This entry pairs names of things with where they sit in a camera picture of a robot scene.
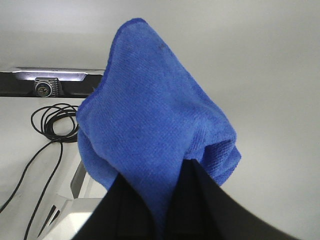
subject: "microfiber cloth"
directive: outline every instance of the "microfiber cloth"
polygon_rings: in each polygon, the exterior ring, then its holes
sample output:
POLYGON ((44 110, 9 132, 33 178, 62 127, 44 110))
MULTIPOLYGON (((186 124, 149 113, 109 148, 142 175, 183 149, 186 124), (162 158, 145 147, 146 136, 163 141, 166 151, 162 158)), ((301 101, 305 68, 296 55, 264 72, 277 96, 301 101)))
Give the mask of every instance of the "microfiber cloth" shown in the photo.
POLYGON ((183 159, 198 160, 221 185, 241 158, 225 114, 141 18, 117 31, 101 83, 76 119, 88 173, 107 189, 122 174, 159 235, 183 159))

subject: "black cable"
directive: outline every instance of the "black cable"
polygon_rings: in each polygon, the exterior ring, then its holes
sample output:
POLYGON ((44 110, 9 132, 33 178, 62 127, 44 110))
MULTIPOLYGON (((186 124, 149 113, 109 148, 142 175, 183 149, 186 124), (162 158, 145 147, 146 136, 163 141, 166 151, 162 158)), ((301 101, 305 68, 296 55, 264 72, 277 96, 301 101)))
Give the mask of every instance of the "black cable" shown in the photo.
POLYGON ((32 159, 28 162, 28 164, 25 166, 23 173, 21 175, 21 178, 17 184, 17 186, 15 187, 13 193, 11 194, 11 196, 9 197, 9 199, 4 203, 4 205, 1 207, 0 209, 0 213, 7 207, 7 205, 10 203, 10 201, 13 199, 13 197, 15 196, 17 190, 19 189, 25 174, 28 170, 28 167, 31 165, 31 163, 35 160, 35 158, 37 157, 37 155, 39 153, 41 153, 46 147, 48 147, 50 144, 58 142, 60 143, 60 156, 59 156, 59 160, 54 168, 54 170, 52 171, 49 179, 47 180, 41 195, 38 199, 38 202, 34 208, 34 211, 32 213, 32 216, 30 218, 30 221, 28 223, 28 226, 26 228, 25 234, 24 234, 24 238, 23 240, 27 240, 28 238, 28 234, 29 234, 29 230, 30 227, 32 225, 32 222, 35 218, 35 215, 37 213, 37 210, 40 206, 40 203, 42 201, 43 196, 45 195, 45 192, 48 188, 48 185, 51 181, 51 179, 53 178, 53 176, 55 175, 60 163, 61 163, 61 159, 62 159, 62 155, 63 155, 63 143, 74 143, 77 141, 77 132, 79 129, 78 124, 76 124, 75 120, 73 119, 73 117, 76 116, 76 108, 78 108, 78 106, 76 105, 70 105, 67 103, 58 103, 58 104, 54 104, 52 106, 44 106, 39 108, 38 110, 36 110, 32 115, 31 115, 31 125, 34 128, 34 130, 36 130, 38 133, 44 135, 47 139, 50 140, 50 142, 48 142, 45 146, 43 146, 33 157, 32 159), (41 116, 41 120, 40 120, 40 130, 36 127, 36 125, 34 124, 34 116, 39 113, 40 111, 44 111, 44 113, 41 116), (70 130, 69 133, 67 133, 66 135, 57 135, 54 131, 54 123, 59 121, 60 119, 63 118, 70 118, 71 122, 72 122, 72 129, 70 130))

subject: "camera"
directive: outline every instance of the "camera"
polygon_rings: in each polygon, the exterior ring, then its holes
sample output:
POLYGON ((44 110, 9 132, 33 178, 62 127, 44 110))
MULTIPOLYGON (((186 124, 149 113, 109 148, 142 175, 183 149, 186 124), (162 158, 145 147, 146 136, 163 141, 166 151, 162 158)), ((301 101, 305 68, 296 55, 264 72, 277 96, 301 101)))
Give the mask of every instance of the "camera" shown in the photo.
POLYGON ((62 94, 62 87, 58 78, 37 77, 34 80, 34 91, 42 98, 58 97, 62 94))

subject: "camera lens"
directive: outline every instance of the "camera lens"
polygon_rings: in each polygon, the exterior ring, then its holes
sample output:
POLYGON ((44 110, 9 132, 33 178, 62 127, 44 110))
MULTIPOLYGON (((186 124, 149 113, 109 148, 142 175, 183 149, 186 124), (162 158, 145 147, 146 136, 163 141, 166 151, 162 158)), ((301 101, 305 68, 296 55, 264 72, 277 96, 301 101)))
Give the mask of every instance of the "camera lens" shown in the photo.
POLYGON ((52 87, 48 82, 40 81, 35 86, 35 91, 36 91, 36 94, 38 94, 38 96, 46 98, 52 94, 52 87))

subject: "cloth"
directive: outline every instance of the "cloth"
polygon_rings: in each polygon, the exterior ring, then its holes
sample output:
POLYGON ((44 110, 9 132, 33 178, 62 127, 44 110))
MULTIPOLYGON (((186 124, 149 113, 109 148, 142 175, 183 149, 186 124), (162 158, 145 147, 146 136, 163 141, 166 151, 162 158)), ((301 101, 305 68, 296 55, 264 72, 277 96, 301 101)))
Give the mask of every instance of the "cloth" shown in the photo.
POLYGON ((225 114, 141 18, 117 31, 101 83, 76 118, 88 173, 107 189, 121 173, 159 235, 183 159, 198 160, 221 185, 241 158, 225 114))

